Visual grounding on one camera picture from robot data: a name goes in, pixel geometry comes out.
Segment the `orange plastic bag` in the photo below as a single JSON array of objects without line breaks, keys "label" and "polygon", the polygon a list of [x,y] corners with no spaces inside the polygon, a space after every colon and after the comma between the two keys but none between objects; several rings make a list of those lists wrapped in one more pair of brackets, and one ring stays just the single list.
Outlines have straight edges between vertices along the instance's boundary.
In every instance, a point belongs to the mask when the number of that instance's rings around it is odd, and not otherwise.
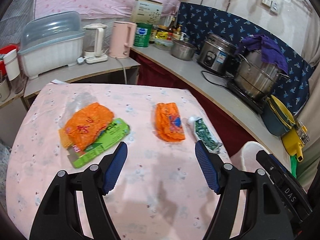
[{"label": "orange plastic bag", "polygon": [[63,129],[73,144],[83,151],[108,127],[113,117],[108,108],[93,103],[74,113]]},{"label": "orange plastic bag", "polygon": [[156,105],[156,131],[166,142],[180,142],[185,139],[176,103]]}]

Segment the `pink kettle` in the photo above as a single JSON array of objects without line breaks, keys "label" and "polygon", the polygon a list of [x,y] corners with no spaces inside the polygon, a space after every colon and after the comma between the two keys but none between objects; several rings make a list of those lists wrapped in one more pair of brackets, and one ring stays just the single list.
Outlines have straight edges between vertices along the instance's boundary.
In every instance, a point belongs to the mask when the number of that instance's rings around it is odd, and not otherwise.
[{"label": "pink kettle", "polygon": [[132,22],[114,22],[109,56],[113,58],[129,57],[133,46],[137,25]]}]

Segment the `pink tablecloth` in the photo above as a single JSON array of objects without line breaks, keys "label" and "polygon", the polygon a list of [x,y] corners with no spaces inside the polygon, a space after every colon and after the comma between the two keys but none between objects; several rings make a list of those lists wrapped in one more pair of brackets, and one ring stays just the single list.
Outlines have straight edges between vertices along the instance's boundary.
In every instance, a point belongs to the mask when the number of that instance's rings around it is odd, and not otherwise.
[{"label": "pink tablecloth", "polygon": [[[208,188],[186,121],[193,114],[201,116],[219,136],[189,91],[145,86],[59,84],[43,88],[20,127],[9,161],[7,208],[17,228],[29,237],[41,199],[59,170],[83,171],[116,148],[81,169],[71,166],[67,151],[60,147],[58,121],[66,104],[83,92],[95,96],[132,129],[124,139],[128,158],[115,189],[104,198],[119,235],[134,240],[201,240],[219,196]],[[159,102],[178,105],[186,135],[183,142],[166,143],[155,135],[153,109]],[[230,162],[224,148],[220,156]],[[92,237],[81,193],[77,196],[83,231]],[[243,200],[233,235],[241,226]]]}]

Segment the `bottle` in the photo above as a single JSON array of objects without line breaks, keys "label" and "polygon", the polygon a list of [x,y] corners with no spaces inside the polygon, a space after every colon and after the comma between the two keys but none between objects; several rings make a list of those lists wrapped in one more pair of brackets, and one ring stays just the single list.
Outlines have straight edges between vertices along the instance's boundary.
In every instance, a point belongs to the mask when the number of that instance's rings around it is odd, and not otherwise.
[{"label": "bottle", "polygon": [[172,35],[173,35],[173,28],[174,28],[174,22],[176,21],[175,17],[172,16],[171,23],[168,27],[168,36],[167,40],[171,41]]},{"label": "bottle", "polygon": [[175,38],[176,40],[180,40],[181,38],[181,25],[179,25],[178,29],[176,29],[174,32],[173,32],[173,35],[172,35],[173,38]]},{"label": "bottle", "polygon": [[158,26],[153,25],[152,30],[151,30],[150,40],[149,40],[150,44],[155,43],[155,38],[156,38],[157,32],[158,32]]},{"label": "bottle", "polygon": [[186,34],[185,33],[181,33],[181,37],[180,37],[180,40],[181,41],[184,41],[184,37],[186,36]]}]

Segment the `electric kettle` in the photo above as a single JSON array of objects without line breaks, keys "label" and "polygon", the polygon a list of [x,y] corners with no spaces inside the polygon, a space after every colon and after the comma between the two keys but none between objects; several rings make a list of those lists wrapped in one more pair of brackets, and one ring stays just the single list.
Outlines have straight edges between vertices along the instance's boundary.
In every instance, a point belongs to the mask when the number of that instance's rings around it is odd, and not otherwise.
[{"label": "electric kettle", "polygon": [[132,22],[114,22],[109,56],[113,58],[129,57],[133,46],[137,25]]},{"label": "electric kettle", "polygon": [[88,64],[108,60],[103,46],[106,28],[107,26],[101,23],[92,23],[84,27],[84,58]]}]

